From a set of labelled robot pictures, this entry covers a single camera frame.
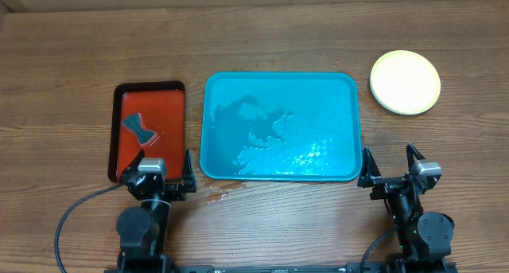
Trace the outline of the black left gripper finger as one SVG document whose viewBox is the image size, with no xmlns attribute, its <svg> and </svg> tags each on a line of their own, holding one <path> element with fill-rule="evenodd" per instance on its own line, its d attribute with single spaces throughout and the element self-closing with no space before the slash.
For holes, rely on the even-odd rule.
<svg viewBox="0 0 509 273">
<path fill-rule="evenodd" d="M 130 176 L 131 174 L 135 174 L 138 172 L 138 166 L 144 157 L 145 151 L 141 149 L 135 156 L 133 161 L 126 167 L 126 176 Z"/>
<path fill-rule="evenodd" d="M 181 178 L 183 181 L 195 181 L 195 175 L 192 170 L 192 161 L 189 149 L 185 150 L 185 158 L 181 171 Z"/>
</svg>

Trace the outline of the yellow plate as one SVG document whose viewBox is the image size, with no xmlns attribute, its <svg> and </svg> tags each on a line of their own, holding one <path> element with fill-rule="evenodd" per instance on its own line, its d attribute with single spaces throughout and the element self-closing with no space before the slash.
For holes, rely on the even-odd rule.
<svg viewBox="0 0 509 273">
<path fill-rule="evenodd" d="M 377 102 L 399 115 L 424 113 L 441 94 L 436 68 L 422 55 L 408 50 L 390 51 L 378 58 L 369 84 Z"/>
</svg>

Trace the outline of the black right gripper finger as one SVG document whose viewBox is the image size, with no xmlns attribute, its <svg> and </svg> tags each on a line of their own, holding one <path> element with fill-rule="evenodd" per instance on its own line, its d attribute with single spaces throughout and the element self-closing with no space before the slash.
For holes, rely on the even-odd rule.
<svg viewBox="0 0 509 273">
<path fill-rule="evenodd" d="M 406 156 L 408 162 L 416 162 L 425 159 L 412 143 L 406 145 Z"/>
<path fill-rule="evenodd" d="M 360 180 L 381 178 L 381 173 L 368 146 L 363 148 L 363 164 L 359 175 Z"/>
</svg>

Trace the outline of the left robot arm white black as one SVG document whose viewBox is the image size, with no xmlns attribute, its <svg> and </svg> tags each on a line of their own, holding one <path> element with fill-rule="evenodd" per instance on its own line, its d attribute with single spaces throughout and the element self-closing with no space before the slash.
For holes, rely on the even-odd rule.
<svg viewBox="0 0 509 273">
<path fill-rule="evenodd" d="M 178 272 L 164 250 L 172 203 L 185 201 L 188 193 L 196 192 L 189 152 L 185 151 L 180 183 L 167 182 L 165 161 L 147 158 L 143 150 L 121 173 L 120 181 L 140 205 L 125 209 L 117 219 L 118 271 Z"/>
</svg>

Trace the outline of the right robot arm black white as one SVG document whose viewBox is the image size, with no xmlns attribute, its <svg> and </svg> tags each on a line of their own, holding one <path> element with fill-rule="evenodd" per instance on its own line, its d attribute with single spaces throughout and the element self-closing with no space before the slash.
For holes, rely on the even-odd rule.
<svg viewBox="0 0 509 273">
<path fill-rule="evenodd" d="M 364 252 L 352 272 L 453 273 L 457 265 L 451 254 L 455 223 L 438 212 L 425 212 L 419 197 L 432 189 L 442 175 L 438 162 L 425 158 L 413 144 L 406 146 L 408 170 L 400 177 L 383 177 L 369 148 L 363 149 L 363 166 L 357 185 L 370 188 L 370 198 L 382 200 L 394 228 L 384 233 Z M 400 252 L 384 262 L 368 263 L 371 251 L 392 235 L 398 236 Z"/>
</svg>

